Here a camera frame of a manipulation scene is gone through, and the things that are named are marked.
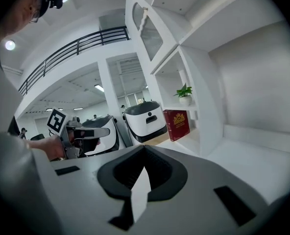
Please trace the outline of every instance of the black rectangular slot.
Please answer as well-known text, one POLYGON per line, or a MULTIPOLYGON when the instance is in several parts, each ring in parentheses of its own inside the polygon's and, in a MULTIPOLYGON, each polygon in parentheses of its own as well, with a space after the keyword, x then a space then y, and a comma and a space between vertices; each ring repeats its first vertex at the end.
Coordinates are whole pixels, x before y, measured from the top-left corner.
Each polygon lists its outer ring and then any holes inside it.
POLYGON ((157 120, 157 117, 155 115, 153 115, 151 117, 146 118, 146 123, 152 123, 156 120, 157 120))
POLYGON ((256 216, 228 186, 216 188, 214 191, 239 226, 242 226, 256 216))
POLYGON ((58 176, 64 175, 64 174, 68 174, 74 171, 80 170, 79 167, 77 166, 70 166, 70 167, 66 167, 66 168, 62 168, 62 169, 57 169, 55 170, 55 172, 57 173, 58 176))

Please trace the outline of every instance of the white pot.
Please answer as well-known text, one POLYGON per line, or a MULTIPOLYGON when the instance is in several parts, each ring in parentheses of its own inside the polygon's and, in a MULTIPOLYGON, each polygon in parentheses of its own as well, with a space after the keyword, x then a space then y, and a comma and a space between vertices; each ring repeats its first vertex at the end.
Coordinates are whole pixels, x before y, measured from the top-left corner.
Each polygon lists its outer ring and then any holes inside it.
POLYGON ((192 97, 190 95, 180 98, 180 104, 184 106, 189 106, 191 103, 192 103, 192 97))

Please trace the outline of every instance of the book cover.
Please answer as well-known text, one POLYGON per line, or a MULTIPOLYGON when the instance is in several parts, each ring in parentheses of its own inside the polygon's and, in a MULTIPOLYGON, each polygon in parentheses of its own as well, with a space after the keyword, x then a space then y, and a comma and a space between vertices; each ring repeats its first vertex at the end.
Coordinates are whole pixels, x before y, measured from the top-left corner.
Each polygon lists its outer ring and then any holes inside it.
POLYGON ((190 133, 186 111, 164 110, 164 116, 171 141, 176 141, 190 133))

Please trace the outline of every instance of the balcony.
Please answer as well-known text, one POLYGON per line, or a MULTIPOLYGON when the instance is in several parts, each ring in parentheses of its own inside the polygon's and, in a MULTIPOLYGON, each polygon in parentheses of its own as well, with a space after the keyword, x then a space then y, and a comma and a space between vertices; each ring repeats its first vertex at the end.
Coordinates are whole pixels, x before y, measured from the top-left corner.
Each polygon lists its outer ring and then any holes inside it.
POLYGON ((26 95, 32 86, 45 77, 49 71, 74 56, 78 56, 95 47, 127 40, 129 40, 129 37, 126 26, 100 30, 76 39, 46 58, 23 82, 19 92, 23 96, 26 95))

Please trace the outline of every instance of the gray device surface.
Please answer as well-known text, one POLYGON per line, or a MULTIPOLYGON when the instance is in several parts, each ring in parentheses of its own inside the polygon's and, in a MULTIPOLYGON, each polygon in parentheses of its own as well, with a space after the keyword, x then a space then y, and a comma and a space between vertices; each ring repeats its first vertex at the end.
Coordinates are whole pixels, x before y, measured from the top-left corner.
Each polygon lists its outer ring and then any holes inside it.
POLYGON ((30 151, 17 138, 0 134, 0 194, 6 195, 6 201, 14 208, 22 210, 20 215, 25 220, 31 222, 35 217, 40 218, 41 225, 49 227, 52 222, 48 219, 53 216, 55 230, 59 228, 61 234, 78 235, 215 235, 235 231, 239 225, 214 191, 224 186, 228 186, 256 216, 267 209, 266 202, 256 190, 216 163, 152 146, 156 151, 184 165, 188 173, 187 181, 171 199, 148 202, 138 221, 128 231, 124 231, 109 223, 112 218, 120 215, 124 201, 106 193, 98 182, 97 172, 104 164, 135 148, 50 163, 43 151, 30 151), (5 172, 8 171, 8 163, 12 164, 11 173, 19 177, 11 177, 11 180, 7 178, 9 174, 5 172), (55 171, 72 166, 76 166, 78 170, 60 176, 55 171), (35 187, 27 188, 25 178, 34 182, 35 187), (19 198, 12 198, 7 192, 13 189, 24 190, 19 198), (30 216, 35 208, 33 205, 43 208, 41 213, 50 211, 51 215, 37 217, 34 213, 33 219, 30 216))

